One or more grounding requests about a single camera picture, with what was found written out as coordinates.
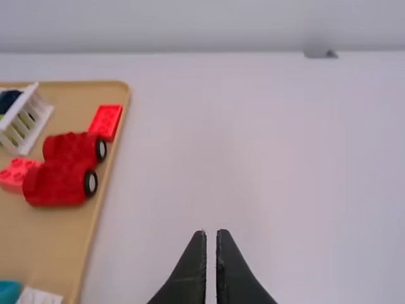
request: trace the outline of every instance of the black wheel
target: black wheel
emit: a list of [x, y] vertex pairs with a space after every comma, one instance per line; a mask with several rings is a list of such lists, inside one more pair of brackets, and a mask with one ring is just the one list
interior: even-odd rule
[[97, 174], [93, 170], [88, 170], [84, 174], [84, 193], [88, 198], [91, 198], [97, 192], [99, 181]]
[[107, 144], [101, 138], [96, 140], [96, 156], [99, 163], [102, 163], [107, 157]]

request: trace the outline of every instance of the white wall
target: white wall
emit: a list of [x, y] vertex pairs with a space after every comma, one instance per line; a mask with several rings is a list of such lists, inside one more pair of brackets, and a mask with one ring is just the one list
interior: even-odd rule
[[0, 51], [405, 48], [403, 0], [5, 0]]

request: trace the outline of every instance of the pink lego brick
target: pink lego brick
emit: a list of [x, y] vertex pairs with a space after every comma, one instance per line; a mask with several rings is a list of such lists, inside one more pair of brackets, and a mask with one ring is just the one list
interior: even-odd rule
[[121, 113], [122, 105], [120, 104], [99, 106], [88, 131], [99, 134], [105, 141], [113, 141]]
[[38, 167], [40, 161], [26, 158], [14, 158], [5, 169], [0, 171], [0, 186], [10, 192], [22, 193], [25, 174], [32, 167]]

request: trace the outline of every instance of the tan tray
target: tan tray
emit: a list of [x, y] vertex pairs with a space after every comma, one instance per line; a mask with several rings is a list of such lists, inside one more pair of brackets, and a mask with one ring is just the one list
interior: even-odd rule
[[[0, 83], [24, 87], [28, 82]], [[62, 295], [63, 304], [80, 299], [82, 278], [96, 230], [108, 176], [130, 101], [130, 89], [119, 81], [41, 82], [40, 93], [55, 105], [44, 130], [27, 158], [43, 161], [46, 136], [86, 131], [99, 105], [121, 104], [123, 111], [106, 161], [96, 168], [99, 189], [79, 208], [35, 209], [22, 195], [0, 188], [0, 279]], [[0, 169], [13, 157], [0, 147]]]

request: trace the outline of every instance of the red car body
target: red car body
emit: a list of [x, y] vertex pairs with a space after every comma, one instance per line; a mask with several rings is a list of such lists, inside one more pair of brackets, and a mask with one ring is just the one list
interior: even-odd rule
[[32, 206], [77, 206], [97, 191], [96, 165], [106, 157], [106, 144], [97, 134], [49, 136], [42, 153], [45, 162], [30, 169], [23, 181]]

